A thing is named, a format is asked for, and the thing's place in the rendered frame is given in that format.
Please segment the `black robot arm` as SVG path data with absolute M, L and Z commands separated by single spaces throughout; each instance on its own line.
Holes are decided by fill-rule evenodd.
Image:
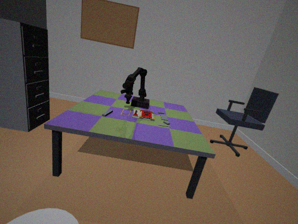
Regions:
M 143 68 L 140 68 L 138 67 L 138 69 L 133 73 L 133 74 L 130 74 L 125 83 L 122 85 L 124 90 L 121 90 L 121 94 L 123 93 L 127 93 L 127 89 L 132 89 L 133 88 L 133 84 L 134 84 L 134 81 L 136 80 L 136 77 L 140 74 L 141 76 L 141 88 L 139 90 L 139 96 L 140 96 L 140 99 L 139 101 L 142 101 L 144 102 L 144 97 L 146 97 L 146 90 L 145 90 L 145 76 L 147 74 L 147 70 L 146 69 L 143 69 Z

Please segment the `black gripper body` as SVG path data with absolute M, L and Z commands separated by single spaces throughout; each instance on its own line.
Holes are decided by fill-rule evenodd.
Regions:
M 131 98 L 131 95 L 133 95 L 133 89 L 127 89 L 127 94 L 125 95 L 125 98 Z

